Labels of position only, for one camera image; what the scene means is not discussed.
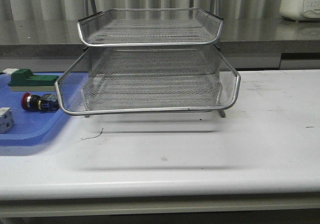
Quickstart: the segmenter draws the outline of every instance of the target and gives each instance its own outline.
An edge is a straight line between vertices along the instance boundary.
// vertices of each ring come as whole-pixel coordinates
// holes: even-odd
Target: white countertop
[[[0,200],[319,192],[320,70],[240,74],[226,118],[71,117],[32,155],[0,147]]]

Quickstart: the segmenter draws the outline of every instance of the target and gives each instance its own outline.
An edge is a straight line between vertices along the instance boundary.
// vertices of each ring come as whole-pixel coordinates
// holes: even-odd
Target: white table
[[[113,200],[111,207],[117,199],[128,205],[134,198],[182,196],[176,203],[168,198],[170,204],[159,198],[158,211],[152,210],[156,203],[147,208],[138,202],[121,209],[120,201],[113,211],[88,205],[78,215],[161,212],[164,206],[164,212],[190,211],[202,201],[199,195],[208,206],[202,202],[198,211],[228,205],[250,210],[259,199],[242,197],[278,194],[288,200],[286,193],[312,195],[299,194],[278,206],[279,200],[265,199],[263,205],[320,208],[320,70],[240,74],[239,97],[226,118],[217,112],[71,117],[54,140],[33,148],[34,154],[12,156],[32,148],[0,147],[0,216],[39,214],[37,200],[56,200],[50,201],[57,205],[51,215],[59,215],[59,200],[72,206],[74,199],[96,198],[104,204]],[[226,195],[236,198],[226,204]],[[191,206],[192,198],[183,198],[190,196],[197,196]],[[19,209],[15,200],[30,202],[30,209]],[[179,203],[185,208],[177,208]]]

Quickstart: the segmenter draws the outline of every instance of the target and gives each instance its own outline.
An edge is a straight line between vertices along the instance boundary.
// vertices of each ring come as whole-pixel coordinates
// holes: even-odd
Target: lower mesh tray
[[[213,45],[91,48],[56,82],[71,115],[231,107],[240,76]]]

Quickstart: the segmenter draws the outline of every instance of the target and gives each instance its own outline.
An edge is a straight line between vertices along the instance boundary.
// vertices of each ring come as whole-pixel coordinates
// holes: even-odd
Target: electrical switch component
[[[25,93],[21,98],[21,107],[24,110],[40,110],[43,112],[55,112],[59,109],[57,96],[47,93],[40,97]]]
[[[11,108],[0,108],[0,133],[6,133],[14,123]]]
[[[11,74],[10,91],[55,91],[57,75],[34,75],[30,69],[18,69]]]

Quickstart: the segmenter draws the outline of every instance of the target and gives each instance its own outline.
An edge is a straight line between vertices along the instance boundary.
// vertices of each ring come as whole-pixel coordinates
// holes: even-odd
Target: gray countertop
[[[1,21],[0,57],[75,57],[85,47],[77,20]],[[276,19],[225,19],[223,53],[319,52],[320,23]]]

